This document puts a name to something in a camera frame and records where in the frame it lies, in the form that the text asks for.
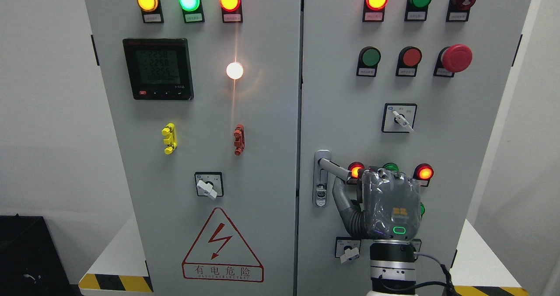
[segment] emergency stop button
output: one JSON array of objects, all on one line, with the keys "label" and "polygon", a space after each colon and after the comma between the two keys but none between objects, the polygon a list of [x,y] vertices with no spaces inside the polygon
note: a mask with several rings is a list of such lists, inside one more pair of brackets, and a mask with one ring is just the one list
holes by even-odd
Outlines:
[{"label": "emergency stop button", "polygon": [[453,77],[466,70],[473,60],[473,52],[467,45],[452,45],[442,49],[436,62],[434,76]]}]

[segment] small label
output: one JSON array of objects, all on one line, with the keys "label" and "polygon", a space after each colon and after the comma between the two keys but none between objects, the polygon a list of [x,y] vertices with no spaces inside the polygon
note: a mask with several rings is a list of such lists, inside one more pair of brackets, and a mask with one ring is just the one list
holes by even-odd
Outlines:
[{"label": "small label", "polygon": [[161,22],[161,15],[159,15],[159,14],[146,14],[146,15],[144,15],[144,21],[146,23]]},{"label": "small label", "polygon": [[367,12],[364,19],[366,21],[381,21],[383,19],[382,12]]},{"label": "small label", "polygon": [[449,13],[449,20],[450,21],[466,21],[466,17],[468,13],[466,12],[453,12]]},{"label": "small label", "polygon": [[406,75],[408,77],[413,77],[414,75],[416,75],[416,69],[401,67],[399,69],[399,75]]},{"label": "small label", "polygon": [[426,20],[426,12],[408,12],[406,19],[411,19],[415,21],[425,21]]},{"label": "small label", "polygon": [[202,14],[201,14],[201,13],[186,14],[186,15],[185,15],[185,21],[186,21],[186,22],[190,22],[190,21],[202,21]]},{"label": "small label", "polygon": [[453,73],[451,73],[450,71],[447,71],[446,69],[441,67],[440,69],[437,70],[436,75],[443,75],[445,77],[451,77],[451,76],[453,76]]},{"label": "small label", "polygon": [[224,14],[224,21],[241,21],[241,14]]},{"label": "small label", "polygon": [[374,77],[375,76],[375,69],[362,69],[362,68],[360,68],[358,70],[358,75],[367,75],[368,77]]}]

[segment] electrical control cabinet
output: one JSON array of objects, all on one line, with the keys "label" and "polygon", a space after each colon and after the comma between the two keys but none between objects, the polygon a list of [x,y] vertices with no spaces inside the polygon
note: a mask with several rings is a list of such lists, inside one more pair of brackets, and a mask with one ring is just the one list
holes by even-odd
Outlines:
[{"label": "electrical control cabinet", "polygon": [[[370,240],[362,241],[360,258],[346,264],[332,255],[336,237],[347,232],[330,192],[333,175],[326,205],[315,205],[313,162],[320,149],[342,167],[393,162],[412,176],[417,165],[432,165],[417,238],[421,252],[452,264],[530,0],[462,0],[472,7],[466,22],[446,21],[450,0],[431,0],[425,21],[404,21],[407,2],[388,0],[383,22],[364,22],[363,0],[304,0],[298,295],[371,290]],[[471,49],[470,66],[454,77],[435,77],[440,51],[456,44]],[[356,76],[356,58],[368,46],[381,53],[376,75]],[[407,46],[422,54],[416,77],[396,77]],[[417,105],[414,132],[382,132],[387,103]],[[444,280],[441,269],[419,258],[416,281],[432,280]],[[430,286],[416,293],[441,291]]]},{"label": "electrical control cabinet", "polygon": [[530,0],[85,1],[155,295],[371,290],[318,150],[429,164],[416,238],[452,263]]},{"label": "electrical control cabinet", "polygon": [[[161,8],[165,21],[153,23],[137,0],[85,1],[154,294],[292,295],[301,0],[242,0],[242,23],[223,22],[220,0],[144,0],[147,11]],[[136,62],[160,62],[140,66],[131,88],[123,40],[139,38],[178,43],[136,45]],[[190,72],[174,59],[185,45]],[[226,75],[234,61],[244,68],[237,80]],[[150,95],[139,87],[154,74],[170,83],[148,90],[172,93],[136,100]],[[188,79],[194,97],[178,100]],[[197,172],[221,173],[216,200],[199,196]]]}]

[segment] warning sign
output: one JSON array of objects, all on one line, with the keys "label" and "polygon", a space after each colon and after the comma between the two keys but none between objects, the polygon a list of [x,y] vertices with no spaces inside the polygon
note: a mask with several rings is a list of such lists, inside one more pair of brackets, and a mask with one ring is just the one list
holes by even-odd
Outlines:
[{"label": "warning sign", "polygon": [[263,282],[264,267],[222,208],[215,208],[182,262],[192,280]]}]

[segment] hazard stripe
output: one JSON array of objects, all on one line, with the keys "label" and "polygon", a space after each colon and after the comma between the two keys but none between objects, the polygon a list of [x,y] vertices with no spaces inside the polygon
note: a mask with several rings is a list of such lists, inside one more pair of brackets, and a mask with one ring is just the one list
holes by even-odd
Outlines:
[{"label": "hazard stripe", "polygon": [[124,292],[154,291],[149,276],[86,274],[78,284],[83,289],[122,290]]},{"label": "hazard stripe", "polygon": [[529,296],[520,287],[492,287],[492,286],[455,286],[461,296]]}]

